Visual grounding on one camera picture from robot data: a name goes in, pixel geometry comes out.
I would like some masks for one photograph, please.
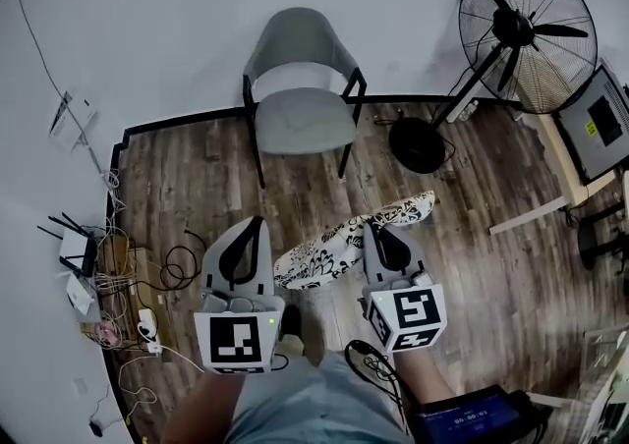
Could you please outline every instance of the black and white floral pattern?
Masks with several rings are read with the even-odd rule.
[[[396,201],[369,215],[354,217],[334,229],[282,255],[273,266],[275,283],[286,289],[320,287],[347,272],[363,258],[363,228],[373,219],[376,226],[406,226],[432,212],[434,192]]]

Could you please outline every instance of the fan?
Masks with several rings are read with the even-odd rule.
[[[436,128],[478,81],[525,112],[549,114],[578,98],[596,67],[597,34],[583,0],[461,0],[459,29],[473,75],[431,124],[406,118],[389,134],[398,160],[419,173],[443,163]]]

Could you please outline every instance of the shoe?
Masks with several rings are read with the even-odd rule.
[[[280,339],[286,334],[302,339],[302,313],[295,305],[287,305],[284,308],[279,333]]]

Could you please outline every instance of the yellow label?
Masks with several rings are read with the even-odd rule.
[[[586,125],[586,132],[588,132],[589,136],[596,135],[599,132],[599,130],[597,130],[597,125],[594,124],[594,121],[590,121]]]

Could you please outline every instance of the digital display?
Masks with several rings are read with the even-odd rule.
[[[520,417],[500,395],[422,415],[434,442],[467,442],[511,423]]]

